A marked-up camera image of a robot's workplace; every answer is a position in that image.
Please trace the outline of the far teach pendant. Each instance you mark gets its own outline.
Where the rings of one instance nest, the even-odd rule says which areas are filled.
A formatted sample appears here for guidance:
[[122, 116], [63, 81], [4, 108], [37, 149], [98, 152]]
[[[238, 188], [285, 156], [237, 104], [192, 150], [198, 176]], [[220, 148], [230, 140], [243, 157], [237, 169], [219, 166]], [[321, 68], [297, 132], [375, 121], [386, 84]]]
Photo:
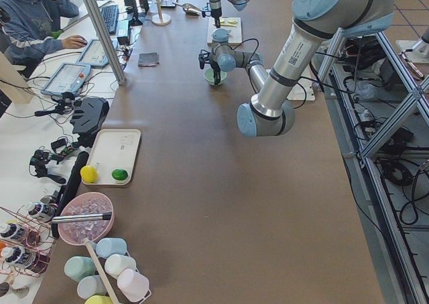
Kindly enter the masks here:
[[77, 63], [87, 64], [93, 68], [104, 68], [109, 60], [99, 39], [90, 39], [78, 57]]

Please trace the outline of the near teach pendant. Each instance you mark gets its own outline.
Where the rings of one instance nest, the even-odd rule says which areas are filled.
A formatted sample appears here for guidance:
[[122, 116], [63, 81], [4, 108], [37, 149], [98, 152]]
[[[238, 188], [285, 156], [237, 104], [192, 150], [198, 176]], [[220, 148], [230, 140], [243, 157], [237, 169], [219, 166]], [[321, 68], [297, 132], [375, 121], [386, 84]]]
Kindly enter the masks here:
[[63, 93], [80, 95], [81, 88], [90, 75], [91, 66], [81, 63], [62, 63], [40, 91], [43, 95], [61, 97]]

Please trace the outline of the aluminium frame post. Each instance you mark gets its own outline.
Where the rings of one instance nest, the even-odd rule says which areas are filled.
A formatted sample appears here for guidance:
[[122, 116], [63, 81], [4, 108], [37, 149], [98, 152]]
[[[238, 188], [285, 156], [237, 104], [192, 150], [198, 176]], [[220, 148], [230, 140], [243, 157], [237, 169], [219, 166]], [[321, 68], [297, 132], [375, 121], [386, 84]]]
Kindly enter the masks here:
[[110, 67], [115, 75], [118, 85], [124, 85], [126, 82], [125, 74], [122, 66], [117, 58], [116, 51], [113, 47], [110, 35], [107, 31], [103, 18], [101, 16], [97, 0], [83, 0], [90, 20], [93, 23], [97, 36], [102, 44], [102, 47], [107, 55]]

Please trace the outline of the green cup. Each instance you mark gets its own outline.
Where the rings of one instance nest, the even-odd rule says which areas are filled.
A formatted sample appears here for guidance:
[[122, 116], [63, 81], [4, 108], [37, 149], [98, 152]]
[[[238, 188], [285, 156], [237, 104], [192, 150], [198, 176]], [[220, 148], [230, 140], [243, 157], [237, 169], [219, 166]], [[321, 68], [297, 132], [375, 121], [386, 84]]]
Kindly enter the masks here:
[[73, 256], [64, 265], [65, 275], [76, 282], [94, 275], [95, 272], [96, 267], [92, 258], [86, 256]]

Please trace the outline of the light green bowl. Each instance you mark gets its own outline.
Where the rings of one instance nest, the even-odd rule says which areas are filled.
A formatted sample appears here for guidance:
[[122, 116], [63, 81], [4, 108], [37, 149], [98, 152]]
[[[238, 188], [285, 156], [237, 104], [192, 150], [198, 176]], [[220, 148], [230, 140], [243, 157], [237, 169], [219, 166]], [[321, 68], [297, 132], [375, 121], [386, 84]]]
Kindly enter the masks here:
[[215, 84], [215, 74], [214, 70], [212, 68], [208, 68], [204, 72], [204, 79], [205, 81], [211, 85], [211, 86], [219, 86], [222, 85], [227, 77], [227, 73], [224, 71], [221, 71], [221, 79], [220, 81]]

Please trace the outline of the pink bowl with ice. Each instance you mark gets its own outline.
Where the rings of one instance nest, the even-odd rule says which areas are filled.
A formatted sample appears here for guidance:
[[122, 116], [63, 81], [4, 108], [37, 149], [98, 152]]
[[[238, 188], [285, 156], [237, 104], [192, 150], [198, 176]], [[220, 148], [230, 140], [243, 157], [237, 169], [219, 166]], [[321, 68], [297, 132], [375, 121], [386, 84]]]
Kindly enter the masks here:
[[112, 201], [99, 192], [75, 197], [60, 216], [65, 220], [58, 223], [59, 236], [73, 246], [83, 245], [86, 241], [98, 242], [110, 232], [115, 220]]

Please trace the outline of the beige rabbit tray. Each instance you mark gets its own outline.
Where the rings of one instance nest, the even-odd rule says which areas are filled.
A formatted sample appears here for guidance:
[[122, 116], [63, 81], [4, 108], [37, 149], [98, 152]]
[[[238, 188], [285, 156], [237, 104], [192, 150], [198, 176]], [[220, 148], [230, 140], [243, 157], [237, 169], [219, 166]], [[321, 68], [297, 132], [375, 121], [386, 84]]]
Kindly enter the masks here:
[[[126, 185], [132, 177], [135, 157], [139, 148], [141, 132], [137, 129], [103, 129], [90, 151], [86, 165], [91, 165], [98, 172], [95, 183], [86, 185]], [[111, 172], [116, 168], [125, 169], [129, 177], [125, 181], [116, 181]]]

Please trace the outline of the yellow plastic knife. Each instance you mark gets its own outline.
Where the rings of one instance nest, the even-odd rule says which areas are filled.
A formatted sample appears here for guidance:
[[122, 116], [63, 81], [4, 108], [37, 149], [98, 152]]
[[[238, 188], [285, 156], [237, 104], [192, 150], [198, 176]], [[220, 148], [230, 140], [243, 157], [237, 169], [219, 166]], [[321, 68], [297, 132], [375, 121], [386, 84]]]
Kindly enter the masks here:
[[221, 26], [227, 26], [227, 27], [237, 27], [236, 23], [221, 23]]

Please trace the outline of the person in blue hoodie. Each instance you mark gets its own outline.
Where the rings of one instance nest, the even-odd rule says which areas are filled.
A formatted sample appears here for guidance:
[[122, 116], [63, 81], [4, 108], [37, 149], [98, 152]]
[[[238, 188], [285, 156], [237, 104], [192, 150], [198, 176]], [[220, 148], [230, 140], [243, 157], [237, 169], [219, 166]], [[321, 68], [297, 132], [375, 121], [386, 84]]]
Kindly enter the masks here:
[[10, 21], [3, 26], [9, 44], [12, 64], [25, 66], [29, 77], [44, 56], [63, 49], [79, 49], [87, 45], [83, 36], [59, 39], [60, 19], [79, 15], [73, 0], [1, 0], [1, 8]]

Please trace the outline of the metal tongs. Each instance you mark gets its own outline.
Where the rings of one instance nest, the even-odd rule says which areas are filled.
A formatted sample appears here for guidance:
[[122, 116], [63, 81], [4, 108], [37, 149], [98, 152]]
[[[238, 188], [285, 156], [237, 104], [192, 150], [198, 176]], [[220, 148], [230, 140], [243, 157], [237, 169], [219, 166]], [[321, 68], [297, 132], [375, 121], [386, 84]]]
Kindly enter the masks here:
[[109, 221], [112, 219], [113, 213], [90, 213], [81, 215], [65, 215], [53, 217], [51, 223], [74, 223], [74, 222], [86, 222], [86, 221]]

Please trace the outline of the grey blue cup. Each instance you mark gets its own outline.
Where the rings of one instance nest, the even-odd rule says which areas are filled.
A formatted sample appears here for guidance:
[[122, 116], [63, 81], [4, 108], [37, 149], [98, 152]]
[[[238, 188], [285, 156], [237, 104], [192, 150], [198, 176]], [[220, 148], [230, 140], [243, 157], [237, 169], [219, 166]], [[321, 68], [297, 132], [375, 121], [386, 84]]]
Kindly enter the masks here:
[[99, 275], [84, 277], [77, 286], [77, 294], [81, 299], [89, 299], [93, 295], [106, 295], [107, 289]]

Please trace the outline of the green lime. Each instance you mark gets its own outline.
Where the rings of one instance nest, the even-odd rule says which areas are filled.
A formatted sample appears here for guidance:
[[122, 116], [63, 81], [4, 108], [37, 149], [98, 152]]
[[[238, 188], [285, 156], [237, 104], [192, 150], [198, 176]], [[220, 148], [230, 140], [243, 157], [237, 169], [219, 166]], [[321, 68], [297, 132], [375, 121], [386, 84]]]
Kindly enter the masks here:
[[116, 181], [125, 181], [129, 177], [129, 174], [123, 168], [116, 168], [111, 172], [111, 176]]

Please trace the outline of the wooden mug tree stand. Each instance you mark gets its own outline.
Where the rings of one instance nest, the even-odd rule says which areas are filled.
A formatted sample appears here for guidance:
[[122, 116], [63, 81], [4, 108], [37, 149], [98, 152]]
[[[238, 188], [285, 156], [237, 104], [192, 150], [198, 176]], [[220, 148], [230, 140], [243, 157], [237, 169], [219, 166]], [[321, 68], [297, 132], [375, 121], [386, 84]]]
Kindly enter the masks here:
[[161, 0], [155, 0], [157, 14], [151, 17], [151, 22], [155, 26], [166, 26], [171, 23], [171, 17], [162, 11]]

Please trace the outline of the yellow lemon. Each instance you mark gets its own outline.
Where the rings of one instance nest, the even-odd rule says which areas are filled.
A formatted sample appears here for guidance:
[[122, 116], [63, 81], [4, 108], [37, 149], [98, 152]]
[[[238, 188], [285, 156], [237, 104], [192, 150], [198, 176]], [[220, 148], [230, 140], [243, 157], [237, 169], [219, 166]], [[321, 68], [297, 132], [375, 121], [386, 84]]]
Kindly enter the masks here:
[[86, 184], [95, 183], [98, 179], [98, 172], [95, 167], [85, 165], [80, 170], [81, 179]]

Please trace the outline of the pale mint cup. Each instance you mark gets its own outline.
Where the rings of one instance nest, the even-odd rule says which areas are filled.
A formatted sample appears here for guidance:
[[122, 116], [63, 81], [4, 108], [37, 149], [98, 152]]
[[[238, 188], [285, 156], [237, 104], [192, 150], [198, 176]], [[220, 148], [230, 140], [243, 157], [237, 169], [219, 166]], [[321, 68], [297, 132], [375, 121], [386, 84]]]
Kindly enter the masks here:
[[105, 261], [105, 272], [115, 279], [127, 269], [137, 270], [136, 261], [130, 256], [112, 254]]

